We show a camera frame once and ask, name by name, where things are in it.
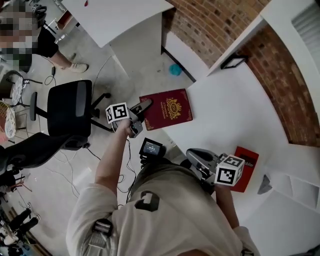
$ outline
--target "white desk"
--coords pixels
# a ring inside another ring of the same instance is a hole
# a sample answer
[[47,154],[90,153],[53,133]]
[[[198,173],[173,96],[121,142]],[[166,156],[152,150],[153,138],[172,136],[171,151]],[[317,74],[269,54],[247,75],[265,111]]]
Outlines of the white desk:
[[266,160],[279,145],[288,144],[278,115],[245,63],[198,80],[187,93],[193,121],[164,128],[184,154],[189,148],[234,154],[237,146],[259,154],[245,193],[233,192],[243,222],[269,195],[257,194]]
[[127,75],[161,54],[165,0],[64,0],[63,4],[99,47],[111,46]]

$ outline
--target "woven basket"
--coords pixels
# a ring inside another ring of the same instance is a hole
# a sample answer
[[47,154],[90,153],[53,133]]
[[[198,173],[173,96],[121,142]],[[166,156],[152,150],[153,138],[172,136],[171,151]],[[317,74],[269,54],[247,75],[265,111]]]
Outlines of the woven basket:
[[3,101],[0,101],[0,143],[6,142],[8,140],[5,132],[5,124],[7,117],[7,109],[10,107]]

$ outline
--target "teal object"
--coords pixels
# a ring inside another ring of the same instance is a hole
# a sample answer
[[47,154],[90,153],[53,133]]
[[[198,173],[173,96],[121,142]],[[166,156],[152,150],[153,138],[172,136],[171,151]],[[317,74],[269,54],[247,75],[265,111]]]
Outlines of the teal object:
[[178,64],[172,64],[172,65],[169,67],[169,71],[170,71],[170,74],[171,74],[171,75],[180,76],[180,74],[181,74],[181,72],[182,72],[182,69],[181,69],[181,67],[179,67]]

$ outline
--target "book cover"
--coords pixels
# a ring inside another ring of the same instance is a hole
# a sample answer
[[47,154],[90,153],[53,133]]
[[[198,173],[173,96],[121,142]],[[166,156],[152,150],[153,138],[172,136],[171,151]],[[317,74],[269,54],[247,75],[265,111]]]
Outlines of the book cover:
[[140,102],[152,99],[153,104],[144,113],[148,131],[193,120],[186,89],[170,90],[139,97]]
[[244,159],[245,163],[241,178],[234,186],[230,187],[230,190],[244,193],[255,170],[259,155],[240,146],[236,148],[234,155]]

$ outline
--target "black and white marker cube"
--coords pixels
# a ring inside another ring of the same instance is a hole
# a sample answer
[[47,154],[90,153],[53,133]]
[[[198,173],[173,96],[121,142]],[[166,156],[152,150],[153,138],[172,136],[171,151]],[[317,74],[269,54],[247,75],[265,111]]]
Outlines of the black and white marker cube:
[[105,111],[108,124],[130,117],[127,103],[125,102],[110,105],[106,108]]
[[228,155],[217,165],[214,183],[233,187],[240,180],[244,166],[245,160]]

